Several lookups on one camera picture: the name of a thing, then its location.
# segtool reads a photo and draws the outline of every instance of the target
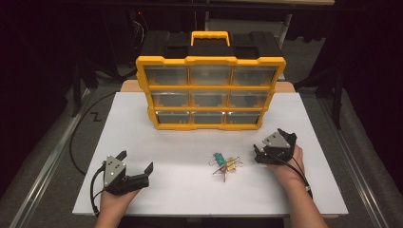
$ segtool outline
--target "black wall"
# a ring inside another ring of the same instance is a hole
[[[312,75],[345,69],[344,87],[355,112],[403,193],[403,5],[373,0],[365,7],[365,13],[337,17]]]
[[[53,13],[32,1],[0,5],[0,196],[67,104],[71,61]]]

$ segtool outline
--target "yellow storage organizer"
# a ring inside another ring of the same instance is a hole
[[[149,31],[136,61],[157,129],[259,129],[285,68],[270,32]]]

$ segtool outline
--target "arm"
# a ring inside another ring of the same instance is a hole
[[[298,145],[296,145],[294,150],[294,159],[302,169],[301,171],[304,172],[302,149]],[[299,170],[294,160],[290,160],[289,163]],[[270,164],[268,166],[287,193],[293,228],[328,227],[322,215],[317,210],[314,201],[306,192],[305,184],[299,175],[286,165]]]
[[[122,196],[114,196],[107,191],[101,195],[100,214],[95,224],[96,228],[118,227],[130,202],[140,190],[129,192]]]

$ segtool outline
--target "paper clip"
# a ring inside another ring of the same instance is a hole
[[[214,157],[216,158],[216,163],[219,165],[219,169],[216,170],[216,172],[213,173],[216,174],[218,172],[221,172],[224,175],[224,182],[226,180],[226,176],[228,171],[233,171],[236,169],[237,165],[243,166],[243,163],[240,161],[240,157],[237,157],[236,159],[230,157],[228,159],[225,159],[222,155],[222,153],[215,153]]]

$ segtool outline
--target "carrying handle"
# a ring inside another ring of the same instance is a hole
[[[227,31],[192,31],[190,46],[193,46],[195,39],[225,39],[227,46],[229,46]]]

